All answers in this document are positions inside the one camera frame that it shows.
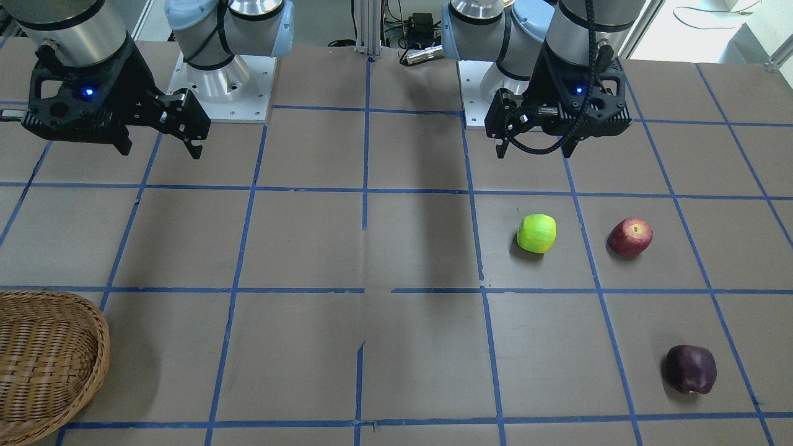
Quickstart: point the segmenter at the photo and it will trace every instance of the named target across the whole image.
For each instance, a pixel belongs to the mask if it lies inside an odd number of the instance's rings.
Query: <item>grid line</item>
[[[496,344],[493,338],[490,301],[485,289],[485,267],[482,262],[482,248],[479,239],[479,221],[477,219],[477,201],[473,189],[473,170],[468,150],[468,139],[465,137],[465,116],[460,115],[460,133],[462,135],[462,151],[465,155],[465,180],[468,183],[468,199],[471,206],[471,225],[473,229],[473,246],[477,254],[477,272],[479,274],[479,290],[482,294],[482,311],[485,313],[485,332],[488,337],[488,355],[490,356],[490,375],[492,376],[493,398],[496,406],[496,424],[498,425],[499,445],[507,446],[507,430],[504,427],[504,408],[501,405],[501,385],[496,362]]]
[[[369,225],[369,138],[370,138],[370,103],[372,95],[372,62],[373,57],[366,58],[366,108],[363,120],[363,194],[361,208],[361,230],[366,231]]]
[[[8,221],[6,222],[6,226],[3,228],[2,233],[0,233],[0,247],[2,246],[3,242],[6,241],[8,232],[11,230],[11,225],[13,225],[13,221],[17,219],[17,215],[19,214],[19,209],[22,208],[22,203],[25,201],[25,197],[28,196],[30,185],[33,184],[33,179],[36,178],[36,174],[39,173],[39,169],[41,169],[41,164],[44,163],[44,158],[47,157],[50,147],[52,147],[52,141],[49,141],[47,145],[44,146],[44,150],[42,151],[39,160],[36,162],[36,166],[33,168],[33,172],[30,174],[30,179],[28,179],[28,182],[25,184],[25,189],[22,189],[22,193],[19,195],[17,204],[13,208],[13,211],[11,211],[11,215],[8,217]]]
[[[752,172],[752,177],[754,178],[754,181],[757,182],[757,186],[760,188],[760,192],[763,194],[765,201],[768,203],[768,207],[771,208],[771,212],[774,214],[774,218],[776,219],[776,222],[779,223],[780,229],[782,229],[782,233],[784,233],[785,238],[787,239],[787,243],[791,247],[793,247],[793,240],[791,240],[791,235],[787,233],[787,229],[785,229],[785,225],[782,223],[782,219],[780,218],[780,215],[776,212],[774,203],[772,203],[771,200],[768,199],[768,194],[765,191],[765,187],[763,187],[763,183],[760,181],[760,177],[757,176],[757,172],[755,172],[752,162],[749,161],[749,157],[746,155],[746,150],[744,150],[743,144],[741,144],[741,141],[738,139],[738,135],[735,134],[735,129],[733,129],[732,124],[730,124],[730,120],[727,119],[727,115],[726,113],[724,113],[722,104],[718,102],[718,99],[716,98],[716,94],[713,92],[713,89],[711,89],[711,85],[708,83],[707,79],[705,79],[705,74],[702,72],[702,68],[699,66],[698,63],[695,63],[694,66],[696,67],[696,70],[699,73],[699,77],[702,78],[702,82],[705,84],[705,87],[707,88],[707,92],[711,94],[711,98],[713,98],[713,102],[716,104],[716,108],[718,108],[718,112],[722,115],[724,122],[727,124],[727,128],[730,130],[730,134],[733,136],[733,139],[735,140],[735,144],[737,145],[738,150],[741,151],[741,156],[743,156],[743,159],[746,162],[746,166],[749,168],[749,171]]]
[[[212,405],[209,409],[209,425],[207,426],[206,437],[204,439],[205,446],[210,446],[212,444],[214,425],[217,418],[217,407],[220,402],[220,391],[223,387],[223,376],[226,368],[226,359],[228,358],[228,345],[232,338],[234,312],[236,309],[237,293],[239,292],[239,277],[242,275],[243,261],[245,260],[245,248],[247,246],[248,230],[251,227],[251,215],[253,214],[253,205],[256,199],[256,184],[259,181],[259,173],[262,170],[262,157],[264,156],[266,139],[267,126],[264,125],[262,127],[262,137],[259,141],[259,153],[256,158],[256,167],[254,169],[253,179],[251,180],[250,193],[248,195],[248,203],[245,210],[245,222],[243,223],[242,236],[240,237],[239,241],[239,255],[237,256],[237,265],[234,271],[232,292],[228,299],[228,320],[226,321],[226,329],[223,336],[223,346],[220,350],[220,361],[217,366],[217,377],[215,379],[215,390],[212,396]]]
[[[637,446],[643,446],[644,442],[642,441],[642,432],[639,429],[638,419],[636,418],[636,408],[634,407],[634,399],[633,396],[630,394],[630,385],[628,384],[628,376],[625,372],[625,364],[623,364],[623,356],[619,352],[619,344],[617,342],[617,335],[614,331],[614,326],[611,323],[611,315],[608,312],[608,305],[606,303],[606,298],[603,294],[603,289],[600,286],[600,278],[597,273],[597,266],[595,265],[595,256],[592,254],[592,246],[589,243],[589,235],[587,234],[587,227],[584,223],[584,214],[581,209],[581,204],[578,199],[578,193],[576,192],[576,184],[573,181],[573,172],[570,170],[570,163],[564,157],[562,157],[562,162],[565,164],[565,171],[567,172],[567,179],[570,183],[570,191],[573,193],[573,203],[576,206],[576,214],[578,216],[578,222],[581,224],[581,236],[584,238],[584,246],[587,250],[587,257],[589,259],[589,267],[592,269],[592,279],[595,281],[595,288],[598,295],[598,300],[600,301],[600,309],[603,312],[603,318],[606,322],[606,329],[608,331],[608,337],[611,341],[611,348],[614,350],[614,357],[617,363],[617,368],[619,370],[619,378],[623,384],[623,390],[625,392],[625,400],[626,404],[628,405],[628,414],[630,415],[630,423],[634,429],[634,436],[636,437],[636,444]]]
[[[124,249],[127,246],[127,240],[129,240],[129,233],[132,231],[132,223],[135,221],[135,216],[138,214],[138,207],[140,206],[140,200],[143,198],[144,191],[146,190],[146,182],[148,181],[148,176],[151,173],[151,166],[154,165],[154,160],[157,156],[157,151],[159,149],[159,145],[163,140],[163,134],[158,133],[157,139],[154,143],[154,148],[151,150],[151,155],[149,156],[148,163],[146,164],[146,171],[144,172],[143,179],[140,180],[140,185],[138,185],[138,194],[135,196],[135,202],[132,204],[132,210],[129,213],[129,218],[127,219],[127,225],[124,229],[124,235],[121,236],[121,242],[118,245],[118,250],[116,252],[116,258],[113,261],[113,267],[110,269],[110,274],[107,278],[107,285],[105,286],[105,292],[102,295],[102,302],[99,304],[99,310],[104,313],[105,307],[107,306],[107,300],[110,296],[110,287],[113,286],[113,281],[116,279],[116,273],[118,272],[118,266],[121,264],[121,256],[124,254]]]
[[[793,419],[792,412],[768,412],[767,418]],[[754,412],[706,412],[706,413],[645,413],[636,415],[639,421],[679,420],[744,420],[755,419]],[[628,422],[630,415],[570,415],[562,417],[505,417],[506,425],[576,424]],[[253,428],[350,428],[355,426],[423,426],[423,425],[495,425],[495,417],[476,418],[386,418],[376,421],[359,420],[239,420],[216,421],[216,429]],[[207,421],[75,421],[67,423],[63,430],[91,429],[206,429]]]
[[[24,182],[0,182],[0,187],[26,186]],[[82,187],[97,189],[137,189],[140,184],[134,183],[55,183],[36,182],[30,187]],[[171,190],[250,190],[249,186],[227,186],[211,184],[147,184],[146,189],[171,189]],[[346,194],[468,194],[463,189],[412,189],[412,188],[357,188],[357,187],[300,187],[300,186],[257,186],[257,191],[272,192],[338,192]],[[573,194],[563,190],[474,190],[474,195],[512,195],[512,196],[554,196],[572,197]],[[727,200],[727,201],[793,201],[793,196],[785,195],[705,195],[705,194],[657,194],[633,192],[577,192],[579,197],[605,197],[605,198],[692,198],[698,200]]]
[[[626,84],[627,84],[627,87],[628,87],[628,91],[630,92],[630,95],[631,95],[631,97],[634,100],[634,104],[636,106],[636,111],[639,114],[639,117],[643,117],[642,109],[641,109],[641,107],[638,104],[638,101],[636,99],[636,95],[634,93],[633,87],[630,85],[630,80],[627,80]],[[755,412],[756,412],[756,415],[757,415],[757,419],[760,421],[760,426],[763,428],[763,431],[765,433],[765,438],[768,441],[768,445],[769,446],[775,446],[774,445],[774,440],[771,437],[771,432],[768,430],[768,424],[765,422],[765,418],[763,416],[762,409],[760,408],[760,404],[757,402],[757,398],[755,398],[755,394],[754,394],[754,390],[752,388],[752,384],[749,381],[749,376],[746,374],[746,370],[744,369],[743,363],[741,361],[741,357],[738,354],[738,350],[735,347],[735,343],[733,341],[733,337],[730,334],[730,328],[727,326],[727,322],[726,322],[726,319],[724,318],[724,315],[722,313],[721,306],[718,304],[718,299],[716,298],[716,294],[714,292],[713,286],[711,285],[711,280],[708,277],[707,271],[705,269],[705,264],[702,261],[702,256],[699,254],[699,250],[697,249],[696,243],[694,242],[694,237],[691,234],[691,230],[688,227],[688,222],[686,221],[686,217],[683,214],[683,208],[680,206],[680,201],[675,196],[675,192],[674,192],[674,189],[672,187],[672,183],[669,180],[669,176],[668,176],[668,174],[666,172],[666,169],[664,167],[664,163],[661,160],[661,154],[659,153],[658,147],[656,146],[655,140],[653,139],[653,134],[650,132],[649,126],[647,125],[646,122],[643,123],[643,125],[644,125],[644,128],[645,128],[645,132],[647,133],[647,137],[649,138],[650,146],[653,148],[653,153],[655,154],[656,160],[658,161],[658,166],[661,168],[661,174],[663,174],[664,180],[666,181],[667,187],[669,188],[669,193],[672,195],[672,200],[675,203],[675,207],[677,209],[678,216],[680,217],[680,223],[683,225],[683,229],[686,232],[686,237],[688,238],[688,243],[691,245],[691,249],[694,252],[694,257],[696,258],[697,264],[699,266],[699,271],[701,272],[702,277],[703,277],[703,279],[705,281],[705,285],[706,285],[706,287],[707,287],[707,289],[709,291],[708,294],[711,296],[711,301],[713,302],[714,309],[715,309],[716,314],[718,316],[718,319],[719,319],[719,321],[720,321],[720,323],[722,325],[722,329],[723,329],[724,334],[726,336],[727,343],[730,345],[730,350],[733,353],[733,357],[734,357],[735,362],[736,362],[736,364],[738,366],[738,370],[741,372],[741,377],[743,378],[744,384],[746,385],[746,390],[749,392],[749,396],[751,397],[752,403],[754,404],[754,408],[755,408]]]

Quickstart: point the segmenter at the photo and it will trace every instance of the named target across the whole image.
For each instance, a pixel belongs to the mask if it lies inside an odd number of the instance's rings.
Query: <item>robotic arm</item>
[[[112,144],[128,155],[127,125],[147,125],[182,140],[194,159],[209,118],[187,89],[164,94],[124,24],[104,0],[5,0],[36,43],[27,110],[2,110],[49,140]],[[45,83],[60,83],[54,95]]]
[[[503,158],[509,144],[532,154],[562,149],[565,158],[590,136],[619,135],[630,125],[625,74],[615,48],[644,0],[451,0],[443,50],[459,60],[495,61],[485,76],[492,102],[485,131]],[[548,148],[515,138],[539,127],[559,136]]]

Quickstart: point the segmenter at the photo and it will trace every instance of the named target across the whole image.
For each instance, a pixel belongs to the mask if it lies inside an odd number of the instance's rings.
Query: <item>metal cylinder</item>
[[[232,102],[251,87],[251,71],[240,56],[216,70],[187,67],[188,87],[201,102]]]
[[[199,67],[215,67],[227,61],[229,54],[223,49],[218,33],[213,34],[217,25],[217,11],[213,9],[195,25],[185,29],[174,29],[174,36],[188,62]],[[212,35],[206,46],[201,44]]]
[[[234,54],[271,56],[276,37],[282,28],[282,16],[286,10],[287,8],[279,5],[256,15],[226,14],[224,24],[229,49]]]
[[[52,3],[59,5],[67,2]],[[102,1],[92,3],[82,12],[78,12],[80,8],[70,9],[65,6],[54,6],[64,16],[70,16],[68,18],[59,19],[50,12],[41,14],[36,23],[25,21],[17,16],[14,18],[17,19],[25,33],[36,42],[36,46],[42,44],[52,46],[56,50],[56,57],[63,65],[87,67],[107,60],[118,51],[127,38],[127,30],[113,5]],[[21,8],[22,17],[26,17],[31,8],[32,6]]]
[[[243,16],[261,16],[275,11],[283,0],[232,0],[228,9]]]
[[[579,4],[584,0],[560,0],[551,19],[546,41],[557,56],[574,65],[589,65],[589,31],[586,10],[578,15]],[[615,0],[597,2],[607,5],[595,10],[595,40],[619,49],[630,32],[630,27],[642,9],[642,0]]]
[[[479,20],[498,17],[504,11],[504,0],[450,0],[460,14]]]
[[[5,0],[2,4],[11,17],[30,24],[51,24],[66,21],[85,13],[102,0]]]
[[[587,6],[585,0],[559,0],[561,7],[570,13],[587,20]],[[607,2],[595,1],[595,21],[600,25],[620,26],[633,23],[639,16],[644,6],[644,0],[609,0]]]

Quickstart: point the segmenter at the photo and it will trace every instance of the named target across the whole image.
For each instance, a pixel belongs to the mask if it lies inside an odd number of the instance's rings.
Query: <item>light blue joint cap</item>
[[[286,0],[278,34],[275,35],[273,57],[285,57],[292,51],[292,40],[295,36],[295,14],[292,0]]]
[[[554,17],[554,7],[543,0],[515,0],[512,15],[525,33],[542,42]]]
[[[443,57],[452,60],[460,60],[460,53],[457,51],[457,42],[454,41],[454,29],[451,26],[449,3],[443,4],[441,12],[441,46],[443,46]]]
[[[174,31],[182,31],[204,20],[217,7],[218,0],[167,0],[165,17]]]

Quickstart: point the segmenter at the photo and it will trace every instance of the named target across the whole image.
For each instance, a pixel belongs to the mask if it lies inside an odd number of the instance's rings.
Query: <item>metal mounting plate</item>
[[[270,110],[270,97],[275,78],[276,58],[264,56],[241,56],[251,72],[251,82],[255,85],[246,89],[246,94],[233,102],[219,103],[201,101],[201,106],[212,122],[236,122],[266,124]],[[190,88],[187,82],[182,54],[176,59],[174,74],[170,78],[167,92],[179,88]]]

